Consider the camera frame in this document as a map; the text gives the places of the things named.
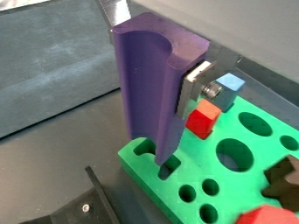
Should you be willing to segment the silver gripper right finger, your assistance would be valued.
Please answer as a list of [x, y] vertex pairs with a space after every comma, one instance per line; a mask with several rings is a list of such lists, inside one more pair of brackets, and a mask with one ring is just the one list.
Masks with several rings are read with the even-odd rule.
[[215, 60], [201, 62], [187, 71], [182, 79], [182, 90], [177, 104], [177, 115], [186, 119], [191, 113], [191, 101], [198, 101], [199, 96], [215, 100], [221, 95], [222, 86], [215, 80], [230, 72], [241, 62], [242, 56], [222, 46], [215, 54]]

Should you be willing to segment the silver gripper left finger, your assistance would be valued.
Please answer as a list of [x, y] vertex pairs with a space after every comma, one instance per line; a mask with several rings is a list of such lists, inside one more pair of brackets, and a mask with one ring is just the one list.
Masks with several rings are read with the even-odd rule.
[[96, 0], [110, 28], [131, 18], [127, 0]]

